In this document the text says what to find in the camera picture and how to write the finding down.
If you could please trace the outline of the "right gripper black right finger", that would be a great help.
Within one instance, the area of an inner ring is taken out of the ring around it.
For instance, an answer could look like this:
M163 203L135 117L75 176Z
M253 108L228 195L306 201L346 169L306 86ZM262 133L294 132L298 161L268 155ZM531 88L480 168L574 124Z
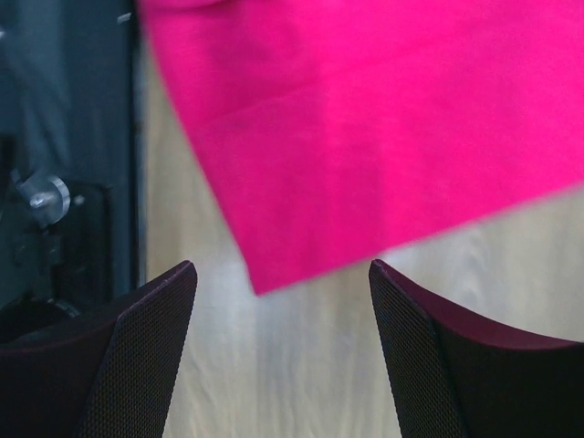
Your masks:
M401 436L582 436L582 343L486 318L381 260L369 281Z

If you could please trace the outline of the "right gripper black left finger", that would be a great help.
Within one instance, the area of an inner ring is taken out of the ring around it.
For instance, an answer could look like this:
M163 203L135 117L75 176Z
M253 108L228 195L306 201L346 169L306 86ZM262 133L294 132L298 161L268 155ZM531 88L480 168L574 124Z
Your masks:
M183 261L107 305L2 344L2 436L162 436L196 288Z

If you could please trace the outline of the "crimson red t shirt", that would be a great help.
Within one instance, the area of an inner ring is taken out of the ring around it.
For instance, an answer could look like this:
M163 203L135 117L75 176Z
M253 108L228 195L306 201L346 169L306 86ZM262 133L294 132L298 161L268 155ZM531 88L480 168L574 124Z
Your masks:
M583 179L580 1L142 1L263 294Z

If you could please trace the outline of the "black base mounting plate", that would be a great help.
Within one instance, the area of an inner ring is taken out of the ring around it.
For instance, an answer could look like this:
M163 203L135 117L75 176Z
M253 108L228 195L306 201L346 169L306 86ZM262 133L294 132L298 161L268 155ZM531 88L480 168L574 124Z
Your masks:
M1 340L143 277L141 30L133 1L1 4Z

